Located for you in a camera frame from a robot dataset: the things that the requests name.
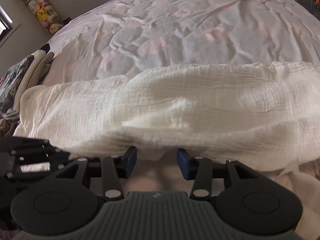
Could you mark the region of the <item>brown striped garment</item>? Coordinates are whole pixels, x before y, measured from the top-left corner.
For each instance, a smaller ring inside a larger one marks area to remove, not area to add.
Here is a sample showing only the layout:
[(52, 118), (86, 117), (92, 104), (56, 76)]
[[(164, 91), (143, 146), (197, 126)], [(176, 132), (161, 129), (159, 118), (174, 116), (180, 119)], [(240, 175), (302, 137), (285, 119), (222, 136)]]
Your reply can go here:
[(0, 119), (0, 137), (12, 137), (18, 124), (20, 123), (19, 117)]

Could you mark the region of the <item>hanging plush toy organizer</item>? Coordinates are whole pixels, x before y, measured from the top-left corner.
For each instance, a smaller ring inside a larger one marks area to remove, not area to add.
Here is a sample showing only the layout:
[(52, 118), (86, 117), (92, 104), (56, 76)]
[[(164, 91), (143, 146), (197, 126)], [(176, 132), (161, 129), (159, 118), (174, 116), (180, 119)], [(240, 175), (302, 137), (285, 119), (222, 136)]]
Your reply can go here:
[(48, 0), (22, 0), (39, 23), (52, 35), (63, 28), (64, 23)]

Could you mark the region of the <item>white crinkled muslin garment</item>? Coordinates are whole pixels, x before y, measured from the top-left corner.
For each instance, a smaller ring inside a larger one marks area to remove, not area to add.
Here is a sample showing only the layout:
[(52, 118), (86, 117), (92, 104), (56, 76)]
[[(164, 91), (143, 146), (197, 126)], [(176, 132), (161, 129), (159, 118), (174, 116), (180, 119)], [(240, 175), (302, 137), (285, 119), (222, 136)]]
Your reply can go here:
[(135, 76), (36, 86), (21, 97), (18, 137), (47, 139), (72, 158), (143, 161), (185, 148), (238, 160), (301, 199), (297, 233), (319, 236), (319, 65), (179, 65)]

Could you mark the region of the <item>beige fleece folded garment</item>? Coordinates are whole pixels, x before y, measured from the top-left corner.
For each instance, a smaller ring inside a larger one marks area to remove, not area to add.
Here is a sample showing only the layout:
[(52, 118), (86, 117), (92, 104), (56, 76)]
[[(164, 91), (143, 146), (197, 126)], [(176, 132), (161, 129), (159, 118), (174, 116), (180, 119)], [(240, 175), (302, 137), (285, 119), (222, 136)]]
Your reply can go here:
[(49, 72), (51, 68), (51, 61), (54, 57), (53, 52), (49, 52), (34, 68), (29, 79), (27, 89), (39, 84), (42, 78)]

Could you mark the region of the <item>grey pink-dotted bed cover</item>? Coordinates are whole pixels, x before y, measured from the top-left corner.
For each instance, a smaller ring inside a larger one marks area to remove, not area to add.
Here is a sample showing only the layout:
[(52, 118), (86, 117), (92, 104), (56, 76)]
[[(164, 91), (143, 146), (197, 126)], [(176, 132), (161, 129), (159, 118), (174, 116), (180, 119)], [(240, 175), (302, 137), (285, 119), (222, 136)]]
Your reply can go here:
[(49, 45), (47, 86), (178, 64), (319, 64), (319, 20), (294, 0), (113, 0)]

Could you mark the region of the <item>window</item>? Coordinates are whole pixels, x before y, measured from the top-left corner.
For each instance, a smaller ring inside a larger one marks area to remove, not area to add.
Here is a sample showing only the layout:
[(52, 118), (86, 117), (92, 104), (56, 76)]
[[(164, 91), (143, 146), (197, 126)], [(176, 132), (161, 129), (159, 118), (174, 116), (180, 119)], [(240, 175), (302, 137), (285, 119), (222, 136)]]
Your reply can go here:
[(12, 35), (21, 25), (20, 22), (14, 22), (7, 12), (0, 7), (1, 10), (1, 38), (0, 38), (0, 46)]

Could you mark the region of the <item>dark floral folded garment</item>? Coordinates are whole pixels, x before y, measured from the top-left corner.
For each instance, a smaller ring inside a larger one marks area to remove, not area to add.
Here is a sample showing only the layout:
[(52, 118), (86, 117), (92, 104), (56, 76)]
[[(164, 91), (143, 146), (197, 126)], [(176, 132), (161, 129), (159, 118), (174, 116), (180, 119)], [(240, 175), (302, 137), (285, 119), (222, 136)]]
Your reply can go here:
[(14, 105), (18, 87), (33, 61), (34, 55), (29, 55), (6, 72), (1, 81), (1, 114), (7, 113)]

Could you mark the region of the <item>light grey folded sweater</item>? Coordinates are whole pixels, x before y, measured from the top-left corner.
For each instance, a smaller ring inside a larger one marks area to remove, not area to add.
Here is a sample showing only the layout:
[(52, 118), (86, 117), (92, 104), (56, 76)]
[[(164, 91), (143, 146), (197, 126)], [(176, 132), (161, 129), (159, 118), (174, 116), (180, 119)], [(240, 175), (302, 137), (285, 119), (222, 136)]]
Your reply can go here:
[(22, 81), (20, 82), (18, 89), (16, 91), (16, 95), (14, 98), (14, 104), (11, 108), (14, 112), (19, 112), (20, 109), (20, 98), (22, 94), (27, 90), (27, 86), (29, 84), (29, 81), (31, 80), (32, 75), (34, 74), (36, 68), (40, 64), (41, 60), (44, 59), (44, 57), (47, 55), (47, 53), (44, 50), (37, 50), (34, 53), (32, 53), (33, 61), (28, 67), (27, 71), (25, 72)]

